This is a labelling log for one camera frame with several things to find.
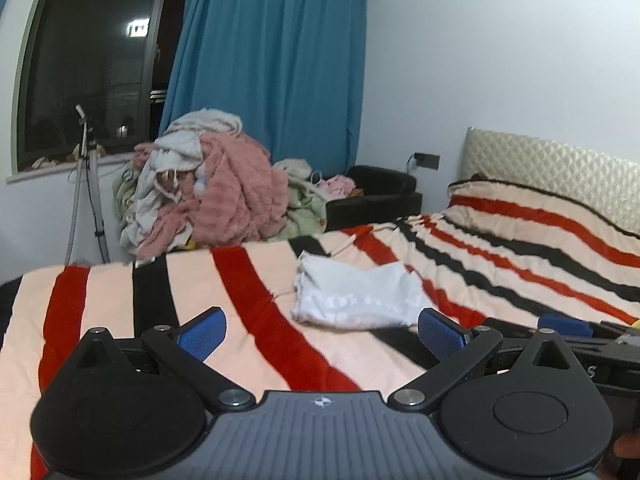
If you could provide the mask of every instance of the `window sill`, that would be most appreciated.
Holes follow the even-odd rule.
[[[116,155],[107,155],[98,159],[98,167],[112,166],[114,164],[124,164],[129,162],[134,157],[134,153],[117,153]],[[57,166],[50,166],[48,168],[41,168],[39,170],[21,171],[20,173],[8,176],[6,178],[7,184],[14,182],[22,182],[24,180],[31,180],[32,178],[40,178],[41,176],[47,176],[54,173],[64,173],[65,171],[73,171],[76,168],[76,162],[64,162]]]

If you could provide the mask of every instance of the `power socket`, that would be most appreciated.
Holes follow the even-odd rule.
[[[415,165],[420,168],[437,170],[440,167],[440,156],[431,153],[414,153]]]

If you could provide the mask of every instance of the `striped bedding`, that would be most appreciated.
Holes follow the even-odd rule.
[[[169,254],[131,264],[49,267],[0,287],[0,471],[46,470],[28,421],[81,335],[133,337],[225,311],[225,341],[206,361],[260,398],[266,389],[389,393],[433,365],[404,329],[340,332],[292,322],[302,251],[367,269],[402,261],[436,306],[471,327],[486,317],[535,326],[562,313],[631,324],[640,316],[640,239],[580,203],[491,180],[450,187],[444,212],[289,242]]]

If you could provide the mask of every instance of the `gray plastic base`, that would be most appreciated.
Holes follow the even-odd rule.
[[[429,418],[390,409],[378,392],[268,392],[254,410],[220,416],[191,455],[145,480],[395,478],[503,477],[465,462]]]

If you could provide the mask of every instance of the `white folded shirt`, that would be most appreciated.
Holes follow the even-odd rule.
[[[302,253],[294,280],[291,316],[345,330],[412,326],[431,300],[422,280],[401,262],[361,270],[323,256]]]

